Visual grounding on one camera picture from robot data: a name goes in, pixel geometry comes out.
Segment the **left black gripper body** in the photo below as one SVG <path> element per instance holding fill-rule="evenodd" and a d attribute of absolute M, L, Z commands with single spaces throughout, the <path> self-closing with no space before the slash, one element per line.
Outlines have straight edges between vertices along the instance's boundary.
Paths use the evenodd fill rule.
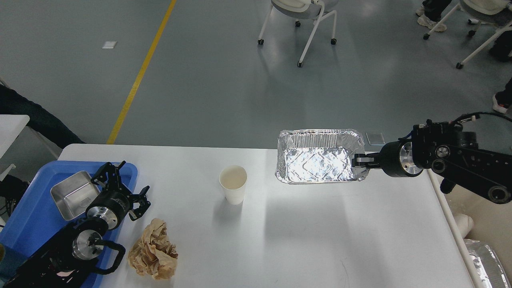
<path fill-rule="evenodd" d="M 108 230 L 115 230 L 133 208 L 128 196 L 121 192 L 102 192 L 86 208 L 86 217 L 99 217 Z"/>

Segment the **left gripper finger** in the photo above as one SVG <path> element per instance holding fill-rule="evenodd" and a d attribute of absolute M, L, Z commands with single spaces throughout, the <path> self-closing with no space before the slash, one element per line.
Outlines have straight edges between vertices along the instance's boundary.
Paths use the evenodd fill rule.
<path fill-rule="evenodd" d="M 119 165 L 111 162 L 103 164 L 91 178 L 91 183 L 100 186 L 100 193 L 120 192 L 126 193 L 126 186 L 122 183 L 120 169 L 126 164 L 122 161 Z"/>
<path fill-rule="evenodd" d="M 151 206 L 151 202 L 147 198 L 147 193 L 150 186 L 144 187 L 139 194 L 130 194 L 128 200 L 132 205 L 128 210 L 128 215 L 131 221 L 140 219 Z"/>

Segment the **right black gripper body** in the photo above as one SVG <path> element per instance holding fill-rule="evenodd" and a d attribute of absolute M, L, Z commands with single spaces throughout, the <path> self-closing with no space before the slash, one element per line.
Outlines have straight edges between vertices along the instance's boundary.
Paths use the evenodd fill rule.
<path fill-rule="evenodd" d="M 410 141 L 387 143 L 379 152 L 371 153 L 370 157 L 374 159 L 376 168 L 391 177 L 417 177 L 423 172 L 413 161 Z"/>

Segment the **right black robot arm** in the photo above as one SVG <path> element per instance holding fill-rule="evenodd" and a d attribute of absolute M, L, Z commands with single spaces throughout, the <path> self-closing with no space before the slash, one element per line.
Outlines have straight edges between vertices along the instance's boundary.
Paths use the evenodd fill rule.
<path fill-rule="evenodd" d="M 475 132 L 463 131 L 465 122 L 478 120 L 484 112 L 463 114 L 451 122 L 413 126 L 396 142 L 379 152 L 355 154 L 353 166 L 380 168 L 391 177 L 416 177 L 424 170 L 441 176 L 440 190 L 449 194 L 461 186 L 494 204 L 511 201 L 511 156 L 480 149 Z"/>

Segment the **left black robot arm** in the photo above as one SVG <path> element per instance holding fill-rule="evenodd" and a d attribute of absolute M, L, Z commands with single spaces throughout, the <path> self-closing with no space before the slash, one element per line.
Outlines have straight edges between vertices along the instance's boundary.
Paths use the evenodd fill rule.
<path fill-rule="evenodd" d="M 150 207 L 149 187 L 135 194 L 138 170 L 127 162 L 54 161 L 43 166 L 1 231 L 4 288 L 97 288 L 120 266 L 126 217 Z"/>

